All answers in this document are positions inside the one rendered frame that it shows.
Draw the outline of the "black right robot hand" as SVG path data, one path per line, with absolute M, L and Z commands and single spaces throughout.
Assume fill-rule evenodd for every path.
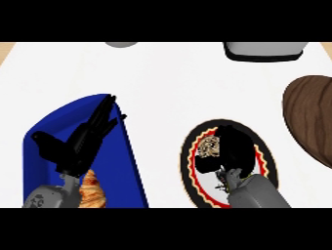
M 219 138 L 219 156 L 194 156 L 194 168 L 200 174 L 215 172 L 221 167 L 252 168 L 255 165 L 255 147 L 249 136 L 231 125 L 219 126 L 215 134 Z

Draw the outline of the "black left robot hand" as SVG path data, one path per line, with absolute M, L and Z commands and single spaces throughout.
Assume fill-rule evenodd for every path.
M 57 173 L 73 178 L 79 178 L 90 170 L 101 140 L 118 121 L 126 117 L 125 114 L 120 114 L 119 118 L 109 118 L 113 103 L 115 96 L 107 95 L 101 99 L 88 121 L 79 124 L 64 142 L 45 132 L 32 133 L 39 157 L 56 164 Z

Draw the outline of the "brown cupcake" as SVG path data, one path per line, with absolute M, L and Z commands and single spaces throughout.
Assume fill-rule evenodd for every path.
M 219 156 L 219 138 L 206 136 L 197 145 L 197 155 L 200 158 Z

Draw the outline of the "black red patterned plate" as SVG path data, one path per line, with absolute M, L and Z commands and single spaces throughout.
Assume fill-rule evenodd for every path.
M 197 208 L 228 208 L 228 194 L 213 172 L 202 174 L 194 168 L 194 156 L 200 141 L 215 135 L 219 126 L 231 125 L 249 136 L 255 147 L 255 166 L 252 173 L 265 177 L 272 186 L 278 186 L 274 158 L 263 141 L 255 132 L 240 123 L 227 119 L 215 119 L 199 124 L 190 131 L 179 152 L 179 176 L 190 201 Z

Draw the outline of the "blue bowl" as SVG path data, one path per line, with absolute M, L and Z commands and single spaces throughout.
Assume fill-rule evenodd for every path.
M 87 96 L 51 111 L 26 131 L 23 138 L 23 198 L 42 185 L 62 186 L 63 180 L 54 171 L 56 164 L 38 155 L 32 140 L 35 131 L 45 132 L 64 142 L 94 112 L 104 94 Z M 91 166 L 106 198 L 106 208 L 147 208 L 138 169 L 123 122 L 118 121 L 101 140 L 98 154 Z

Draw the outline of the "golden croissant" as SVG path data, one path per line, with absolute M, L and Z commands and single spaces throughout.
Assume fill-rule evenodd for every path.
M 97 175 L 92 170 L 90 170 L 82 179 L 82 184 L 79 187 L 81 194 L 81 208 L 103 208 L 106 199 L 103 190 L 100 188 L 100 182 L 97 179 Z

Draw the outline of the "brown wooden board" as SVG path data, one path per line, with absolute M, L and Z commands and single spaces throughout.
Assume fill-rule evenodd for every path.
M 299 77 L 286 87 L 281 107 L 300 148 L 332 169 L 332 77 Z

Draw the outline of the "grey black-rimmed appliance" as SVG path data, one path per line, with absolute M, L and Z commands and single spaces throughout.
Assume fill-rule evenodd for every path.
M 227 58 L 237 62 L 274 63 L 294 61 L 306 42 L 225 42 Z

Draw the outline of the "grey round object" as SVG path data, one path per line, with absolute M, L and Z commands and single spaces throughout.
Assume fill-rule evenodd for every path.
M 104 42 L 104 44 L 112 48 L 126 48 L 137 44 L 137 42 Z

